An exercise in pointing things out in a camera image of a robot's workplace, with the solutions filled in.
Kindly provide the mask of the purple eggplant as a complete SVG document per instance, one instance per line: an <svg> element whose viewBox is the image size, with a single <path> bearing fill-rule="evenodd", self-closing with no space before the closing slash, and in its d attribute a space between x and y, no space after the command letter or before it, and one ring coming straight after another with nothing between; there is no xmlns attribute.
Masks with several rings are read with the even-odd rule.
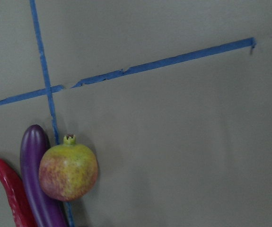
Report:
<svg viewBox="0 0 272 227"><path fill-rule="evenodd" d="M49 139L41 126L29 126L20 146L20 171L26 196L39 227L67 227L61 203L48 197L39 183L39 166L50 148Z"/></svg>

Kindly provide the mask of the red chili pepper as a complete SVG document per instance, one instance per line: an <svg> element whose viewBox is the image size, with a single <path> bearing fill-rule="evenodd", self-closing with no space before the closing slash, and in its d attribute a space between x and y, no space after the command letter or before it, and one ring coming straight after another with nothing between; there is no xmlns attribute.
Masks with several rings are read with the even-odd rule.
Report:
<svg viewBox="0 0 272 227"><path fill-rule="evenodd" d="M17 227L36 227L21 178L0 158L0 182L5 189L12 216Z"/></svg>

